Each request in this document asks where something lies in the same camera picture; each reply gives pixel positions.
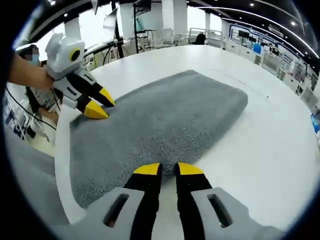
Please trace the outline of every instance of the window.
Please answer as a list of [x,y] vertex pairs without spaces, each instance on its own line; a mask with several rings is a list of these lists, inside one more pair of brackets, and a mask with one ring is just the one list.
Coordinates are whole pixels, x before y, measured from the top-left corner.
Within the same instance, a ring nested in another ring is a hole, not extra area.
[[[111,4],[108,4],[108,5],[99,7],[96,15],[94,15],[94,11],[92,9],[89,9],[88,11],[85,11],[79,14],[80,34],[86,48],[94,44],[103,42],[104,19],[111,12],[112,12]],[[117,22],[118,22],[119,35],[123,36],[120,9],[118,9],[118,12],[117,12]],[[65,24],[61,23],[60,25],[56,26],[54,29],[52,29],[46,35],[44,35],[38,42],[35,43],[36,46],[39,48],[40,61],[44,61],[48,59],[45,49],[54,33],[57,33],[57,34],[63,33],[63,37],[65,37],[66,36]]]
[[210,14],[210,30],[222,31],[222,20],[220,17]]
[[48,45],[48,42],[51,39],[53,34],[59,34],[59,33],[63,33],[64,37],[66,36],[64,23],[61,23],[60,25],[56,26],[54,29],[52,29],[46,35],[44,35],[38,42],[35,43],[35,45],[39,48],[40,61],[44,61],[48,59],[47,53],[45,51]]
[[[92,9],[79,14],[80,34],[86,48],[99,44],[105,40],[103,31],[104,19],[111,12],[111,4],[107,4],[99,7],[96,15],[94,15]],[[117,22],[119,35],[123,36],[120,9],[118,9],[117,12]]]
[[190,31],[190,28],[206,29],[205,11],[199,8],[188,6],[187,24],[188,24],[188,31]]

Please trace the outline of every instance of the round table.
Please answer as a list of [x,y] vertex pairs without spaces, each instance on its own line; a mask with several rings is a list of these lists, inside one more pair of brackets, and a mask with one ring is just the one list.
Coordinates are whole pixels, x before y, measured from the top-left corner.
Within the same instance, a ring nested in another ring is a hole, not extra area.
[[[135,54],[91,73],[117,99],[190,69],[248,95],[238,120],[195,165],[213,188],[223,188],[247,206],[255,221],[286,230],[315,192],[320,157],[310,110],[281,80],[241,56],[207,45]],[[69,175],[69,123],[79,114],[62,106],[55,142],[56,182],[71,224],[85,215],[73,198]],[[159,201],[152,239],[183,239],[175,179],[162,185]]]

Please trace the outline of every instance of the blue object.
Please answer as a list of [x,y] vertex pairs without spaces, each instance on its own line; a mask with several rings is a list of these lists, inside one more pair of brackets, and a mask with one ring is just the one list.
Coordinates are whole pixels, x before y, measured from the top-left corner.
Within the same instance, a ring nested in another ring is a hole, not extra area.
[[144,28],[144,24],[142,23],[142,20],[137,18],[136,19],[136,31],[139,32],[139,31],[143,31],[145,28]]
[[319,127],[319,124],[318,124],[318,121],[317,121],[315,115],[311,114],[310,118],[311,118],[313,129],[314,129],[315,133],[319,132],[320,127]]
[[260,44],[255,44],[254,46],[253,46],[253,51],[255,52],[255,53],[257,53],[257,54],[261,54],[261,49],[262,49],[262,47],[261,47],[261,45]]

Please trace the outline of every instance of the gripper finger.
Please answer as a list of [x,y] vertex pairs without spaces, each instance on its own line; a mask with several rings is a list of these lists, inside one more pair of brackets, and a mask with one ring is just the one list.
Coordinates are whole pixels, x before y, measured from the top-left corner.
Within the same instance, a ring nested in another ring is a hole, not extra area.
[[72,72],[66,75],[66,78],[79,92],[87,94],[107,108],[115,106],[115,102],[111,98],[108,91],[98,84],[94,79],[91,79],[91,75],[89,76],[85,74],[82,77],[81,75]]
[[82,94],[77,100],[76,108],[91,119],[106,119],[109,115],[95,101]]

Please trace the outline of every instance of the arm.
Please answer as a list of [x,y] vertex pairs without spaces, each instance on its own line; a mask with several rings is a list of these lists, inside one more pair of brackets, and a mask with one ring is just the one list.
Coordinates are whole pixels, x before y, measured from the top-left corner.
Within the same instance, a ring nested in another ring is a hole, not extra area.
[[8,80],[13,84],[43,90],[52,89],[54,82],[45,67],[31,65],[17,54],[14,54]]

